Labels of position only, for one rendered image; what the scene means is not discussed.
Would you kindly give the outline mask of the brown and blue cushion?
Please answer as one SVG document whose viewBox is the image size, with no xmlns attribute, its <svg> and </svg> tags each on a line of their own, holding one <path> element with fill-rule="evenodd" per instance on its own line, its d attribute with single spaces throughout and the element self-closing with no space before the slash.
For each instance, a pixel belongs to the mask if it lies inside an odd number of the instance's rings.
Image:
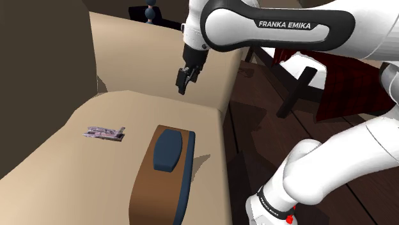
<svg viewBox="0 0 399 225">
<path fill-rule="evenodd" d="M 193 131 L 157 126 L 132 188 L 130 225 L 182 225 L 195 139 Z"/>
</svg>

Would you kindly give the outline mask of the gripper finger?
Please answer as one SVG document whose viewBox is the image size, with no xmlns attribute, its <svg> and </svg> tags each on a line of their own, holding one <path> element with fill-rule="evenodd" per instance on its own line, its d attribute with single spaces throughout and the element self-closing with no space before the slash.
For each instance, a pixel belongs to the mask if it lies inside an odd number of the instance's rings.
<svg viewBox="0 0 399 225">
<path fill-rule="evenodd" d="M 201 67 L 200 66 L 195 66 L 192 68 L 191 74 L 190 74 L 190 81 L 191 82 L 196 82 L 198 79 L 198 75 L 201 72 Z"/>
<path fill-rule="evenodd" d="M 192 69 L 189 67 L 180 68 L 176 78 L 176 86 L 181 95 L 185 94 L 186 87 L 192 76 Z"/>
</svg>

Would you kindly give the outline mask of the black frame furniture red cloth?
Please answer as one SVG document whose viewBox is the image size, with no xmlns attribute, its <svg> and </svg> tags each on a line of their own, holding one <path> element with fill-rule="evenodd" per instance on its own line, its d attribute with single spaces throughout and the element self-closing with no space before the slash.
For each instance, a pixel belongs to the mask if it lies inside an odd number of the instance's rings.
<svg viewBox="0 0 399 225">
<path fill-rule="evenodd" d="M 318 102 L 317 121 L 351 116 L 361 113 L 381 115 L 394 107 L 395 102 L 380 85 L 380 70 L 358 59 L 335 56 L 321 52 L 277 49 L 268 54 L 261 47 L 250 47 L 246 61 L 256 54 L 276 74 L 279 82 L 288 91 L 277 116 L 285 118 L 298 99 Z M 324 88 L 310 85 L 316 77 L 315 66 L 300 63 L 299 78 L 283 67 L 296 56 L 321 63 L 326 68 Z"/>
</svg>

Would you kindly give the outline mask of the pinkish grey flat object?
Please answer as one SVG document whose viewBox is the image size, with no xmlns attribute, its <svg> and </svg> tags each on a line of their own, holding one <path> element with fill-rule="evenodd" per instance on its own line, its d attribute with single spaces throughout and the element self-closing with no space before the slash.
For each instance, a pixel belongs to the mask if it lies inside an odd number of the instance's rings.
<svg viewBox="0 0 399 225">
<path fill-rule="evenodd" d="M 121 127 L 119 130 L 102 127 L 88 127 L 88 131 L 85 132 L 83 136 L 121 142 L 125 136 L 123 133 L 124 130 L 125 127 Z"/>
</svg>

